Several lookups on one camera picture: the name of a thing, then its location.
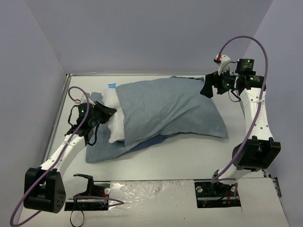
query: black wire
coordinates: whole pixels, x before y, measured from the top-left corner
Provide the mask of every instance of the black wire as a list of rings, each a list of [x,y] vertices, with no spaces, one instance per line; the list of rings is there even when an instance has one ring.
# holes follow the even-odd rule
[[[96,142],[97,142],[97,131],[98,131],[99,125],[100,125],[100,124],[98,124],[98,125],[96,126],[96,129],[95,129],[95,141],[94,141],[93,143],[90,143],[90,142],[87,143],[87,144],[90,145],[90,146],[94,146],[94,145],[96,144]]]
[[[234,90],[231,90],[231,93],[238,99],[238,101],[241,101],[241,98],[234,93]]]
[[[238,103],[241,101],[241,99],[233,91],[231,91],[231,93],[238,99],[237,101],[232,100],[231,95],[229,94],[229,90],[228,90],[228,97],[232,102]]]
[[[219,198],[217,201],[221,201],[221,200],[224,199],[224,198],[225,198],[225,196]]]
[[[73,126],[73,124],[71,123],[71,114],[72,114],[72,110],[73,110],[75,107],[77,107],[77,106],[78,106],[78,105],[74,105],[74,106],[71,108],[70,115],[68,116],[67,122],[68,122],[68,124],[69,124],[70,126]]]
[[[222,73],[222,76],[224,77],[224,78],[226,78],[225,76],[224,76],[224,72],[223,72],[223,70],[224,70],[224,68],[229,64],[229,63],[227,63],[226,65],[224,65],[224,67],[223,67],[223,69],[222,69],[222,71],[221,71],[221,73]]]
[[[82,215],[83,215],[83,222],[82,222],[81,225],[75,226],[75,225],[72,223],[72,221],[71,221],[71,216],[70,216],[70,223],[71,223],[71,226],[72,226],[72,227],[81,227],[81,226],[83,226],[83,224],[84,224],[85,215],[84,215],[84,213],[83,213],[82,208],[78,205],[78,200],[74,200],[74,203],[75,203],[75,204],[74,204],[74,206],[73,206],[73,208],[72,208],[71,216],[72,216],[73,212],[75,211],[76,207],[78,207],[78,209],[81,211],[81,213],[82,213]]]

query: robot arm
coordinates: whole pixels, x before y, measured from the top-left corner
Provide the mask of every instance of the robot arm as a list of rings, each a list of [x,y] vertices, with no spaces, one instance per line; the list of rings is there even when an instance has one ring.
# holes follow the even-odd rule
[[[90,195],[92,193],[94,186],[92,176],[76,174],[69,180],[63,180],[63,176],[77,154],[89,143],[94,134],[93,128],[99,124],[106,123],[116,112],[116,109],[89,100],[89,112],[85,118],[88,105],[86,101],[79,100],[77,123],[68,130],[62,145],[40,167],[30,168],[26,172],[25,193],[32,188],[37,179],[49,171],[54,163],[57,162],[55,167],[46,174],[24,199],[24,207],[58,213],[67,199],[80,193],[82,195]]]
[[[259,98],[264,77],[256,76],[253,69],[253,59],[239,59],[237,61],[236,73],[231,75],[227,66],[231,59],[226,55],[217,55],[215,60],[219,64],[219,70],[205,77],[205,86],[200,94],[211,98],[213,97],[212,86],[217,88],[217,94],[224,94],[229,91],[236,91],[240,96],[240,105],[245,117],[246,133],[248,139],[243,144],[236,146],[232,152],[234,163],[228,169],[217,170],[214,177],[223,174],[217,178],[217,182],[223,184],[233,184],[244,175],[266,169],[278,155],[281,150],[280,142],[274,141],[270,132],[267,114],[265,109],[265,95],[263,91],[262,98]],[[258,112],[260,111],[254,127],[250,127]]]

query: gray wall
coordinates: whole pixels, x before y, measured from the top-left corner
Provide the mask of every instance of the gray wall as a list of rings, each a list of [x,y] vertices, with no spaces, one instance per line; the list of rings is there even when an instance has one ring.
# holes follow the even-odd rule
[[[282,150],[270,167],[278,176],[282,204],[291,227],[303,223],[303,1],[275,0],[255,37],[264,45],[269,58],[267,114],[275,140]],[[255,69],[264,72],[264,57],[251,44],[245,57],[257,60]]]
[[[272,0],[26,0],[67,73],[217,70],[227,39],[254,35]],[[248,40],[226,49],[243,56]]]
[[[25,1],[0,1],[0,226],[41,163],[65,76]]]

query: black mount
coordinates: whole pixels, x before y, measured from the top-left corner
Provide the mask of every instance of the black mount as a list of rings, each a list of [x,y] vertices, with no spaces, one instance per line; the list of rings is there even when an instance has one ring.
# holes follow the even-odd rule
[[[233,149],[232,157],[237,153],[240,145]],[[234,165],[237,170],[248,169],[252,172],[267,169],[280,150],[281,143],[274,141],[273,138],[259,140],[256,136],[252,136],[252,139],[245,143]]]
[[[264,77],[256,76],[256,72],[252,70],[253,64],[253,59],[239,59],[235,71],[238,73],[238,76],[230,75],[229,70],[221,75],[218,75],[217,71],[207,74],[205,76],[205,85],[200,94],[212,98],[214,96],[213,87],[217,89],[218,95],[222,95],[229,90],[237,90],[241,94],[244,89],[250,90],[252,87],[261,88]]]
[[[116,109],[104,106],[97,101],[94,103],[95,103],[94,106],[91,103],[89,104],[88,116],[85,119],[85,122],[82,124],[82,126],[76,133],[77,135],[84,137],[85,145],[87,145],[91,137],[94,135],[93,128],[95,128],[99,124],[105,124],[106,122],[108,122],[110,117],[114,115],[115,112],[117,112]],[[65,135],[70,135],[76,130],[76,128],[84,118],[86,109],[87,109],[87,103],[81,103],[78,105],[79,117],[77,119],[77,124],[73,125]]]
[[[87,110],[87,103],[78,105],[79,117],[77,124],[73,125],[66,135],[72,134],[79,126],[84,118]],[[93,136],[93,128],[99,124],[105,124],[109,118],[116,112],[116,109],[106,107],[99,102],[95,102],[93,106],[89,104],[88,116],[80,129],[76,132],[79,136],[85,139],[85,145]],[[34,184],[34,182],[45,173],[46,170],[39,168],[29,168],[25,174],[24,193]],[[76,174],[88,179],[87,190],[82,195],[91,195],[94,187],[94,180],[92,176]],[[66,193],[62,181],[62,176],[57,169],[50,171],[40,182],[37,184],[30,194],[24,200],[24,207],[33,210],[41,210],[52,213],[58,213],[66,201]]]
[[[25,174],[24,193],[45,172],[39,168],[29,168]],[[41,210],[58,213],[66,200],[61,174],[53,169],[24,200],[24,207],[33,210]]]

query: table surface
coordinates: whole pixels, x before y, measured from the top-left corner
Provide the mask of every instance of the table surface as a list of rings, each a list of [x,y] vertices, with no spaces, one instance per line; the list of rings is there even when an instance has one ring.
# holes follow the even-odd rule
[[[192,180],[112,182],[110,197],[125,205],[85,212],[83,227],[289,227],[270,178],[239,180],[241,207],[196,207]],[[34,213],[23,209],[20,221]],[[70,227],[70,211],[42,212],[25,227]],[[74,212],[74,225],[82,215]]]
[[[101,92],[108,84],[117,85],[164,76],[76,76],[69,86],[79,86],[86,92]],[[73,90],[73,97],[81,97]],[[228,129],[229,139],[210,136],[180,135],[143,151],[126,154],[112,161],[85,163],[84,149],[69,166],[64,179],[75,173],[92,175],[95,181],[111,181],[110,197],[125,201],[125,205],[109,211],[85,212],[85,226],[204,226],[204,227],[288,227],[272,180],[261,172],[239,180],[241,207],[198,209],[193,179],[209,179],[216,169],[231,159],[232,149],[245,136],[245,121],[240,105],[227,95],[213,98]],[[64,101],[53,140],[51,155],[62,143],[69,129],[67,118],[73,102]],[[23,209],[20,221],[33,214]],[[70,212],[42,212],[25,226],[69,227]],[[75,212],[75,225],[81,223]]]
[[[79,86],[86,92],[102,92],[108,84],[116,85],[140,80],[152,80],[169,76],[75,76],[71,77],[71,86]],[[82,93],[71,91],[74,98]],[[194,134],[178,135],[159,145],[143,151],[122,155],[121,157],[96,164],[85,162],[86,149],[83,149],[65,173],[65,178],[76,173],[94,176],[96,181],[130,180],[184,180],[209,179],[217,169],[228,164],[232,150],[245,136],[245,120],[239,103],[229,100],[227,94],[214,96],[216,104],[228,130],[229,138],[221,139]],[[53,146],[49,155],[61,145],[64,134],[70,128],[67,119],[74,102],[66,97],[62,109]],[[247,177],[263,177],[261,172]]]

